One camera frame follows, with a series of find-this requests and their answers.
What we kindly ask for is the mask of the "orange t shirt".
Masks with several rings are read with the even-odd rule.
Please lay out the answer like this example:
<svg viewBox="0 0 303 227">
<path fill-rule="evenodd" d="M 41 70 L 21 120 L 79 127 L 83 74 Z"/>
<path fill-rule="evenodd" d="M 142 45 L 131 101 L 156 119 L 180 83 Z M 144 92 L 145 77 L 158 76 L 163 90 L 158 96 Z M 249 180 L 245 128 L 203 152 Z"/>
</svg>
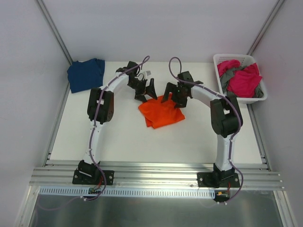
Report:
<svg viewBox="0 0 303 227">
<path fill-rule="evenodd" d="M 162 103 L 163 96 L 159 96 L 157 100 L 149 99 L 138 106 L 140 113 L 145 118 L 147 127 L 157 129 L 185 119 L 182 111 L 179 108 L 174 108 L 175 103 L 171 97 L 172 94 L 169 94 L 168 100 Z"/>
</svg>

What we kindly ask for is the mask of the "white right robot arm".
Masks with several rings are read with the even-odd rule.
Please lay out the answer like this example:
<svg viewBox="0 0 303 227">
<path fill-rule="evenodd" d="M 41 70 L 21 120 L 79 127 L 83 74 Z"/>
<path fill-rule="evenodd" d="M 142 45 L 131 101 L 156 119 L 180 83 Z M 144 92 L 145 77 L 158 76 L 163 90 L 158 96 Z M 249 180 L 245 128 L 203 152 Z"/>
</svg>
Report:
<svg viewBox="0 0 303 227">
<path fill-rule="evenodd" d="M 234 143 L 243 125 L 243 119 L 237 98 L 223 96 L 205 87 L 201 81 L 194 81 L 188 71 L 178 74 L 177 84 L 167 83 L 162 102 L 171 99 L 176 108 L 184 108 L 187 99 L 193 98 L 210 108 L 211 126 L 217 135 L 217 154 L 213 171 L 198 173 L 200 187 L 233 187 L 240 188 L 238 174 L 234 166 Z"/>
</svg>

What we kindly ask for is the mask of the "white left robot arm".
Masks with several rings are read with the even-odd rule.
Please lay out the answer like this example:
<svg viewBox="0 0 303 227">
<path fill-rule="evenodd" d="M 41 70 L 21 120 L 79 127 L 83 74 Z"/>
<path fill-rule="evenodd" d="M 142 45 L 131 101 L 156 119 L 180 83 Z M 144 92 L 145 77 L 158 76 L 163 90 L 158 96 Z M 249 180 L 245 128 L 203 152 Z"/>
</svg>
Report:
<svg viewBox="0 0 303 227">
<path fill-rule="evenodd" d="M 87 107 L 90 136 L 85 154 L 74 171 L 73 184 L 113 184 L 114 172 L 101 170 L 100 161 L 106 127 L 114 116 L 115 94 L 123 86 L 128 86 L 134 90 L 134 99 L 137 101 L 145 103 L 146 96 L 157 99 L 154 79 L 148 78 L 150 71 L 140 72 L 142 65 L 129 61 L 127 66 L 116 70 L 114 78 L 107 85 L 90 90 Z"/>
</svg>

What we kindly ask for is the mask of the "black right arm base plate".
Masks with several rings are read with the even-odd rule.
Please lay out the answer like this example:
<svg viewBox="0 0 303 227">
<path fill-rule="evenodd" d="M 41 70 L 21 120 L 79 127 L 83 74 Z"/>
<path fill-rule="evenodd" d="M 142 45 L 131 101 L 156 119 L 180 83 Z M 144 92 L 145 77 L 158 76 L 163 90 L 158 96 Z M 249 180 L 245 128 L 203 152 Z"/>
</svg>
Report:
<svg viewBox="0 0 303 227">
<path fill-rule="evenodd" d="M 197 183 L 199 187 L 210 188 L 239 188 L 240 180 L 237 173 L 232 173 L 228 176 L 219 176 L 218 173 L 213 172 L 198 172 Z"/>
</svg>

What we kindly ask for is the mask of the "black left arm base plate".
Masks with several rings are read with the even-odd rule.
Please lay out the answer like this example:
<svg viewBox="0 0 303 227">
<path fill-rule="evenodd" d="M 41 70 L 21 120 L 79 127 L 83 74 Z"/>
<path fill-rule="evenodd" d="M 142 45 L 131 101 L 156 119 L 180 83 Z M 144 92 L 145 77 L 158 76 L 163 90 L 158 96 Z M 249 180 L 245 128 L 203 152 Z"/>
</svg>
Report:
<svg viewBox="0 0 303 227">
<path fill-rule="evenodd" d="M 106 185 L 113 185 L 114 174 L 112 170 L 104 170 L 106 179 Z M 73 174 L 72 184 L 74 185 L 98 185 L 101 181 L 101 185 L 105 184 L 104 177 L 100 172 L 97 172 L 94 176 L 83 173 L 76 169 Z"/>
</svg>

